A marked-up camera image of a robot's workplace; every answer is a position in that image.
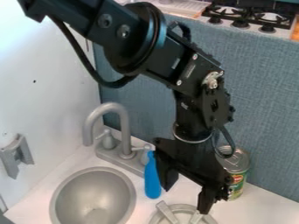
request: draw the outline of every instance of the stove top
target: stove top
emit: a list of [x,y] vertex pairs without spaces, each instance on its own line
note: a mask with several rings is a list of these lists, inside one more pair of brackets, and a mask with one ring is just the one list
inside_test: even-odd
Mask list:
[[250,25],[261,25],[261,32],[273,33],[275,28],[290,30],[296,14],[285,10],[256,7],[236,7],[212,3],[202,16],[209,17],[209,23],[220,25],[223,20],[232,20],[232,26],[248,29]]

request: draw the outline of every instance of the can label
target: can label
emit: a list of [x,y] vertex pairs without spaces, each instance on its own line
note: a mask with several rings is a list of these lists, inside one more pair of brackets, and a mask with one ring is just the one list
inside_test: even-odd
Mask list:
[[229,189],[231,191],[231,194],[229,196],[229,200],[235,200],[238,199],[239,196],[243,193],[243,186],[247,179],[247,173],[238,173],[238,174],[232,174],[233,177],[233,183],[230,185]]

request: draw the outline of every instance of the blue bottle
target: blue bottle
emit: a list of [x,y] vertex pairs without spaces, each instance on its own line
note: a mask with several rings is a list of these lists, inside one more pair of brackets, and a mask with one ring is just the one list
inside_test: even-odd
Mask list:
[[148,152],[148,158],[149,162],[144,169],[144,187],[146,196],[154,200],[161,195],[161,185],[156,171],[156,159],[153,151]]

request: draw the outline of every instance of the white cabinet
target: white cabinet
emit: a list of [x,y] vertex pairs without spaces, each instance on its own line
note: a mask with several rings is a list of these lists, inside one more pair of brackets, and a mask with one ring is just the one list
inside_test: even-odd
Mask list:
[[[0,195],[12,207],[81,146],[82,123],[100,99],[97,84],[49,19],[38,24],[17,0],[1,1],[0,36],[0,143],[20,133],[35,160],[19,166],[16,180],[0,161]],[[87,50],[86,40],[75,36]]]

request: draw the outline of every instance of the white countertop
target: white countertop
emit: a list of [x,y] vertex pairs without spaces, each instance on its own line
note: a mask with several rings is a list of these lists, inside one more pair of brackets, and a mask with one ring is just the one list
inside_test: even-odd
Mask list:
[[[133,138],[134,146],[143,141]],[[32,191],[11,208],[5,216],[16,224],[52,224],[49,204],[58,185],[71,174],[95,166],[115,168],[126,174],[133,182],[136,193],[136,208],[128,224],[147,224],[156,211],[156,203],[164,200],[171,204],[197,205],[201,187],[181,176],[170,189],[163,192],[159,199],[148,199],[143,190],[143,179],[122,168],[97,158],[92,147],[79,148],[63,164],[43,179]],[[298,224],[299,203],[285,199],[257,186],[246,184],[244,194],[235,201],[220,201],[210,214],[219,224]]]

